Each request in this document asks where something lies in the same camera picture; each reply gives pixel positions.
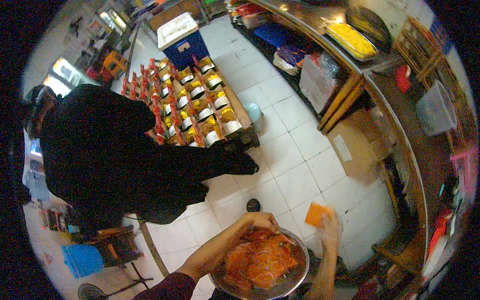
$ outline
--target blue cooler box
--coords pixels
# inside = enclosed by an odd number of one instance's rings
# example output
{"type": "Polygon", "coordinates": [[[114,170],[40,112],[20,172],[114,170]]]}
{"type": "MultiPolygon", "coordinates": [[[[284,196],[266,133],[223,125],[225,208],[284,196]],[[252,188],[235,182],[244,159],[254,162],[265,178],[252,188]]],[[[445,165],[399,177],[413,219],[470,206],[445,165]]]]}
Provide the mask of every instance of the blue cooler box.
{"type": "Polygon", "coordinates": [[[157,38],[158,48],[179,71],[195,65],[192,56],[201,60],[209,55],[198,25],[188,12],[161,26],[157,38]]]}

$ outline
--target orange stool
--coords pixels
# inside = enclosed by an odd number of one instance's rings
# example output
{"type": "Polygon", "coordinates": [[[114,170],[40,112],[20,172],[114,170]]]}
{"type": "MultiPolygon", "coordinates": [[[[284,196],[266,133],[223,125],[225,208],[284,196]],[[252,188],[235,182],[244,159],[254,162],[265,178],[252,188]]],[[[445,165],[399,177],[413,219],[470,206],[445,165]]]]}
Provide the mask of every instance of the orange stool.
{"type": "Polygon", "coordinates": [[[116,51],[112,51],[103,61],[103,67],[110,72],[112,77],[118,79],[127,71],[127,60],[116,51]]]}

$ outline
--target white tile floor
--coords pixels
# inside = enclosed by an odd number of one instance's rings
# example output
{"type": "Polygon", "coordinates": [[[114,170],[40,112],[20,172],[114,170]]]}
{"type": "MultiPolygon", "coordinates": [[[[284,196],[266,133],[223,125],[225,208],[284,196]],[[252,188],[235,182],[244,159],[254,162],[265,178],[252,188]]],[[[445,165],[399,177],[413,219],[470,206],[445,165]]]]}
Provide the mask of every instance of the white tile floor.
{"type": "MultiPolygon", "coordinates": [[[[204,203],[191,205],[167,226],[149,224],[162,260],[175,271],[200,245],[232,224],[256,198],[279,224],[298,236],[316,253],[314,229],[304,224],[310,202],[338,211],[344,232],[339,254],[354,269],[371,255],[371,245],[393,228],[394,215],[384,182],[362,186],[346,176],[328,139],[302,100],[253,45],[229,24],[228,16],[200,28],[212,59],[226,76],[242,103],[257,103],[264,113],[261,146],[250,151],[260,166],[253,176],[223,175],[209,181],[204,203]]],[[[139,33],[132,71],[163,53],[139,33]]],[[[120,91],[121,80],[112,89],[120,91]]],[[[207,299],[213,290],[202,278],[193,299],[207,299]]]]}

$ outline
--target metal tray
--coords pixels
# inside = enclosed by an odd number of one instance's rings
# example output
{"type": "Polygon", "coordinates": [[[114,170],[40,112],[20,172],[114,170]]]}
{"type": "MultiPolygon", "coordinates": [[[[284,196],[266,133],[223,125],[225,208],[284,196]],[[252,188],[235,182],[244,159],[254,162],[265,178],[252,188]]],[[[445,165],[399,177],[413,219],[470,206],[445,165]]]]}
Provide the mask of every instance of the metal tray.
{"type": "Polygon", "coordinates": [[[355,56],[355,54],[352,53],[352,51],[351,51],[350,49],[348,49],[347,47],[345,47],[344,45],[342,45],[342,44],[340,43],[340,41],[345,42],[345,43],[346,43],[347,45],[349,45],[355,52],[357,52],[357,53],[359,53],[359,54],[361,54],[361,55],[364,55],[364,54],[361,53],[361,52],[359,52],[359,51],[356,51],[355,48],[353,48],[353,46],[350,45],[350,43],[348,43],[346,40],[342,39],[342,38],[341,38],[333,29],[331,29],[328,25],[326,26],[326,33],[327,33],[332,39],[334,39],[336,42],[338,42],[338,44],[339,44],[343,49],[345,49],[345,51],[347,51],[347,52],[348,52],[353,58],[355,58],[356,60],[358,60],[358,61],[368,61],[368,60],[373,59],[373,57],[374,57],[375,55],[377,55],[377,53],[378,53],[377,47],[375,47],[375,45],[372,44],[372,42],[369,41],[363,34],[361,34],[360,32],[358,32],[358,30],[356,30],[355,28],[353,28],[353,27],[350,26],[350,25],[348,25],[348,26],[349,26],[351,29],[355,30],[359,35],[361,35],[367,42],[369,42],[369,43],[372,45],[373,49],[375,50],[375,53],[374,53],[374,54],[369,55],[369,56],[366,56],[366,57],[364,57],[364,58],[358,58],[358,57],[355,56]]]}

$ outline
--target person in black clothing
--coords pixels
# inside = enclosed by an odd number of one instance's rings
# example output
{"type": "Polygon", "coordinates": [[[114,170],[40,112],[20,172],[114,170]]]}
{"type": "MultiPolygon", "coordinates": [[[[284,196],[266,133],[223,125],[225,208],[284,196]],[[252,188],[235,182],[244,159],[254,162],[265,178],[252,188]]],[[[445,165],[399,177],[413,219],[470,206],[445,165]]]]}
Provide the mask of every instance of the person in black clothing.
{"type": "Polygon", "coordinates": [[[73,206],[84,234],[116,227],[127,213],[170,223],[205,200],[203,180],[259,169],[235,142],[158,145],[145,135],[155,125],[148,106],[101,86],[83,84],[61,98],[40,85],[26,102],[24,127],[40,139],[47,187],[73,206]]]}

